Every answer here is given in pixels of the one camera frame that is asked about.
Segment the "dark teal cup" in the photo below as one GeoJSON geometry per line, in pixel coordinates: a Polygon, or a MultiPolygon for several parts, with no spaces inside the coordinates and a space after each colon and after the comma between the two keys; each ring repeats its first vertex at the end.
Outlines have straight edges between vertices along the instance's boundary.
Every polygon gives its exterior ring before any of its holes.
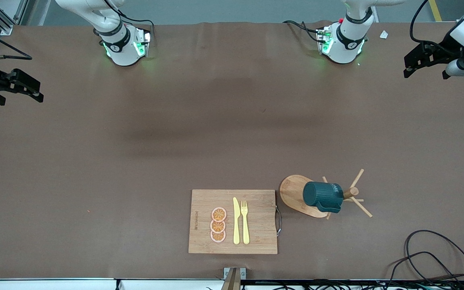
{"type": "Polygon", "coordinates": [[[336,183],[311,181],[304,185],[302,199],[321,212],[339,213],[343,204],[343,189],[336,183]]]}

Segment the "brown table mat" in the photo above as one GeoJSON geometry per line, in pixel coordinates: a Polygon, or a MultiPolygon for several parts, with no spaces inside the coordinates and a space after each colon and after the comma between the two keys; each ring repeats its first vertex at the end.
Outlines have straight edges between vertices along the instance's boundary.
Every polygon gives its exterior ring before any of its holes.
{"type": "Polygon", "coordinates": [[[406,237],[464,250],[464,77],[403,77],[408,24],[377,23],[354,64],[284,24],[158,25],[151,59],[114,65],[90,27],[18,27],[44,102],[0,106],[0,278],[385,279],[406,237]],[[381,39],[382,31],[388,38],[381,39]],[[329,220],[277,203],[276,255],[194,255],[193,189],[348,186],[329,220]]]}

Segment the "wooden mug tree stand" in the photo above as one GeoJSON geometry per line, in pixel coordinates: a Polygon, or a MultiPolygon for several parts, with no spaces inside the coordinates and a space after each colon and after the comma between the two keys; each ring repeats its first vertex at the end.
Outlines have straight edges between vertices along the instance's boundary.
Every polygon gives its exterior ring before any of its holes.
{"type": "MultiPolygon", "coordinates": [[[[343,203],[345,202],[353,202],[356,204],[356,206],[359,207],[365,213],[369,218],[372,218],[373,215],[368,211],[368,209],[361,204],[362,200],[357,198],[357,195],[359,194],[359,189],[357,189],[356,185],[359,182],[360,178],[362,177],[364,173],[364,169],[360,169],[359,173],[357,173],[357,176],[354,178],[353,182],[350,184],[350,186],[342,187],[343,189],[343,203]]],[[[307,216],[311,216],[313,218],[325,218],[325,219],[330,219],[331,215],[333,213],[326,213],[326,212],[321,212],[319,211],[316,207],[314,206],[308,206],[304,203],[302,193],[303,193],[303,188],[304,185],[308,182],[311,181],[316,181],[316,182],[324,182],[324,183],[330,183],[328,182],[326,177],[322,177],[322,180],[311,180],[305,176],[302,175],[291,175],[286,177],[280,184],[279,188],[279,193],[282,201],[285,203],[285,205],[289,206],[289,208],[294,209],[298,212],[304,213],[307,216]]]]}

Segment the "bamboo cutting board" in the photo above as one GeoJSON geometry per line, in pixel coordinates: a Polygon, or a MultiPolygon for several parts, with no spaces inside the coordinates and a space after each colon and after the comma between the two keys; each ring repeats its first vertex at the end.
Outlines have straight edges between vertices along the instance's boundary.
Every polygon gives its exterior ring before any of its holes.
{"type": "Polygon", "coordinates": [[[210,255],[276,255],[276,191],[269,189],[194,189],[191,196],[191,220],[188,234],[188,252],[210,255]],[[243,243],[243,221],[239,217],[240,244],[233,243],[234,205],[247,201],[247,223],[250,243],[243,243]],[[215,243],[210,238],[211,212],[216,207],[227,211],[226,239],[215,243]]]}

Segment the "yellow plastic fork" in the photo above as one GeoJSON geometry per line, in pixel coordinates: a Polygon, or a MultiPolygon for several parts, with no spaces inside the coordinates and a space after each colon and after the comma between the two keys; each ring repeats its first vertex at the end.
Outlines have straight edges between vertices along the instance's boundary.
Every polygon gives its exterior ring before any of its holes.
{"type": "Polygon", "coordinates": [[[243,224],[242,224],[243,225],[243,243],[249,244],[250,243],[250,231],[249,231],[249,226],[247,223],[247,214],[248,214],[247,201],[241,201],[240,211],[241,211],[242,221],[243,221],[243,224]]]}

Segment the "yellow plastic knife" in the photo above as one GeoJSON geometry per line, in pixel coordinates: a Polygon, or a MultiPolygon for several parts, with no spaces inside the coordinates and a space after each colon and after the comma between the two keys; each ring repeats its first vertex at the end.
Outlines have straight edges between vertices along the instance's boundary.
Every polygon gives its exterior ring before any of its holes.
{"type": "Polygon", "coordinates": [[[234,205],[234,233],[233,233],[233,243],[240,244],[240,231],[239,231],[239,217],[241,215],[239,202],[236,197],[233,198],[234,205]]]}

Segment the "aluminium frame profile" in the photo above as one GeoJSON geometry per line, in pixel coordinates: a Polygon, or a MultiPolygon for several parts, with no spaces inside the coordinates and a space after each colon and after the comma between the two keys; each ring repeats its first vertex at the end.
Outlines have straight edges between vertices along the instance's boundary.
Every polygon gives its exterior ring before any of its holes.
{"type": "Polygon", "coordinates": [[[22,22],[30,0],[0,0],[0,34],[11,35],[13,26],[22,22]]]}

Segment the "metal mount bracket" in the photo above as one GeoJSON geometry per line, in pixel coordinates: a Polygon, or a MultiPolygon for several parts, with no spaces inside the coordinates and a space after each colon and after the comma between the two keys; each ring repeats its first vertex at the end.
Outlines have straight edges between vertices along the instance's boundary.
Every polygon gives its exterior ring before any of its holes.
{"type": "Polygon", "coordinates": [[[247,277],[245,267],[226,267],[224,272],[224,283],[221,290],[243,290],[243,280],[247,277]]]}

